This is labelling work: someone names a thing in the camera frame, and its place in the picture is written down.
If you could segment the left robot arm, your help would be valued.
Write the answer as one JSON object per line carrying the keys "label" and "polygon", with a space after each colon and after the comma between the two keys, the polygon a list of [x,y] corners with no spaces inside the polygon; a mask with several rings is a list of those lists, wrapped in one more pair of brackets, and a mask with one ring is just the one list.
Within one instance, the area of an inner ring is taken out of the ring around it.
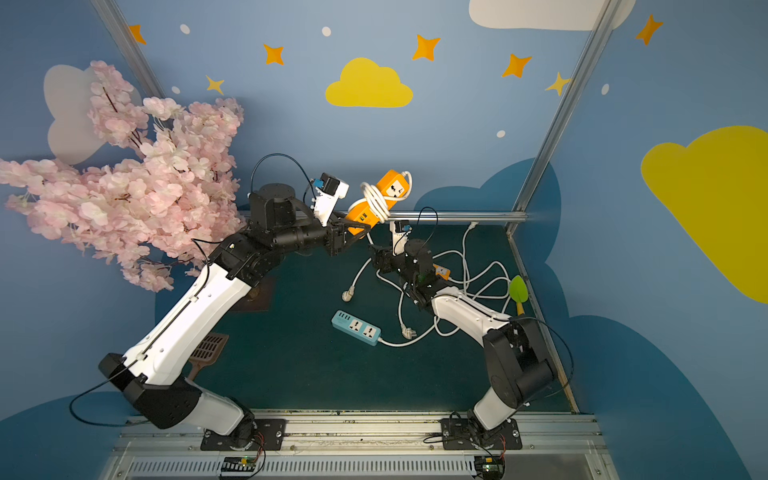
{"label": "left robot arm", "polygon": [[200,277],[163,320],[125,353],[108,354],[99,364],[108,382],[159,429],[186,423],[247,443],[254,434],[252,414],[197,386],[183,375],[184,365],[224,314],[287,254],[323,247],[337,255],[378,222],[372,213],[315,214],[285,184],[267,184],[249,202],[245,227],[215,247]]}

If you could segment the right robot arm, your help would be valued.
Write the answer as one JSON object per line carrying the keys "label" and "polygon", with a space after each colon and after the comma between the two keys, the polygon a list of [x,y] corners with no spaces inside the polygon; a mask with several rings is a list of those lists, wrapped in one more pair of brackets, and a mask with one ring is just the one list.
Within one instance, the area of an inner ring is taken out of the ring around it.
{"label": "right robot arm", "polygon": [[397,274],[417,307],[452,323],[482,346],[490,388],[469,414],[475,430],[497,429],[557,379],[537,319],[512,317],[472,299],[437,274],[424,241],[407,241],[399,254],[376,245],[369,251],[374,267],[382,274]]}

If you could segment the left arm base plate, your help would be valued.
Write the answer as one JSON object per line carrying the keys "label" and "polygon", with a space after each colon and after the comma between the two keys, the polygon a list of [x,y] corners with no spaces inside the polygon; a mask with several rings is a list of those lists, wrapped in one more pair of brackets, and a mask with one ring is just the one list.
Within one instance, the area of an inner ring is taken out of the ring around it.
{"label": "left arm base plate", "polygon": [[257,452],[279,451],[285,437],[286,420],[282,418],[244,419],[230,434],[206,430],[201,451]]}

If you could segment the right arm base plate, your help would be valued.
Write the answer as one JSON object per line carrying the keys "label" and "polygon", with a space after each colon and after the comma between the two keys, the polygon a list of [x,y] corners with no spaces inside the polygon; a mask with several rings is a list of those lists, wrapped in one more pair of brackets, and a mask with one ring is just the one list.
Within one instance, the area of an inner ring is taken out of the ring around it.
{"label": "right arm base plate", "polygon": [[445,450],[521,450],[522,434],[515,419],[503,421],[487,430],[474,419],[451,417],[439,421],[442,446]]}

